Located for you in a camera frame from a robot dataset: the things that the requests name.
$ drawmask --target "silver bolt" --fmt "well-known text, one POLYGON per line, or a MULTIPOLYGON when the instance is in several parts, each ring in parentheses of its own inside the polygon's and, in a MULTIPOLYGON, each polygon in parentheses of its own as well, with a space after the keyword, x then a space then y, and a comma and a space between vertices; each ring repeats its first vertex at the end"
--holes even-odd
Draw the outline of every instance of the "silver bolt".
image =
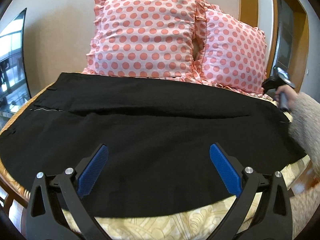
POLYGON ((65 172, 65 174, 70 175, 73 173, 73 168, 66 168, 66 170, 64 172, 65 172))
POLYGON ((251 173, 253 173, 253 168, 251 168, 251 167, 246 167, 246 168, 244 169, 244 171, 245 171, 246 173, 251 174, 251 173))
POLYGON ((38 179, 41 179, 42 177, 43 177, 43 172, 38 172, 38 173, 37 173, 37 178, 38 178, 38 179))
POLYGON ((275 172, 275 175, 276 175, 276 177, 278 177, 278 178, 281 178, 281 176, 282 176, 281 172, 279 172, 279 171, 276 171, 276 172, 275 172))

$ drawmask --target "sleeve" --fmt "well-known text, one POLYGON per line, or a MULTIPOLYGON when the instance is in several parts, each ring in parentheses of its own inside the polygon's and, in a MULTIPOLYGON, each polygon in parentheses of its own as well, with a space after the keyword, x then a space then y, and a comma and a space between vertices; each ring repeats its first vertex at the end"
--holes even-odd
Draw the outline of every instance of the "sleeve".
MULTIPOLYGON (((309 155, 313 168, 320 175, 320 104, 299 93, 293 105, 290 136, 309 155)), ((290 199, 292 209, 292 239, 306 226, 320 204, 320 184, 290 199)))

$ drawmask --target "mattress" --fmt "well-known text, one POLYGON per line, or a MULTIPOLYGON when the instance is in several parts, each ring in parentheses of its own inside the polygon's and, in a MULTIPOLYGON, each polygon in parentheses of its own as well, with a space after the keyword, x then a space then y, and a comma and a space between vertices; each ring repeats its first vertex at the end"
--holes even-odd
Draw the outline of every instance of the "mattress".
MULTIPOLYGON (((5 125, 0 133, 8 129, 18 116, 37 99, 44 91, 43 89, 27 104, 25 104, 5 125)), ((305 156, 296 163, 286 166, 283 170, 284 180, 287 187, 304 171, 309 158, 305 156)), ((29 192, 16 182, 8 173, 0 160, 0 175, 4 180, 23 198, 29 199, 29 192)), ((255 196, 250 211, 242 226, 242 230, 249 225, 258 206, 261 193, 255 196)), ((204 206, 189 212, 182 212, 170 216, 150 218, 126 218, 109 219, 96 217, 100 225, 113 239, 202 239, 206 238, 223 219, 234 202, 235 197, 229 197, 214 204, 204 206)), ((64 211, 70 227, 76 231, 78 228, 68 211, 64 211)))

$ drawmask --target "pink polka dot pillow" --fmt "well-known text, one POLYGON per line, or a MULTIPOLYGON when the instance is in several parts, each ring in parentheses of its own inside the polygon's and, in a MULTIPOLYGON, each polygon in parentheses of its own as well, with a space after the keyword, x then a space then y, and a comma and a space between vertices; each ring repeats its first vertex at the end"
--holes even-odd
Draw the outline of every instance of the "pink polka dot pillow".
POLYGON ((201 0, 95 0, 96 35, 84 73, 192 77, 201 0))
POLYGON ((261 93, 266 71, 264 33, 213 8, 205 11, 206 21, 196 23, 196 36, 203 41, 195 62, 200 78, 261 93))

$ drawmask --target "tv screen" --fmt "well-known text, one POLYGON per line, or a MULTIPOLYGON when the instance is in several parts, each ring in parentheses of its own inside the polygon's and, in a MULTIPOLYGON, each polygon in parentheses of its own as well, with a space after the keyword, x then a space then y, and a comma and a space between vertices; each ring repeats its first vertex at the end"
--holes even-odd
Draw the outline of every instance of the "tv screen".
POLYGON ((30 99, 22 51, 24 9, 0 33, 0 111, 16 113, 30 99))

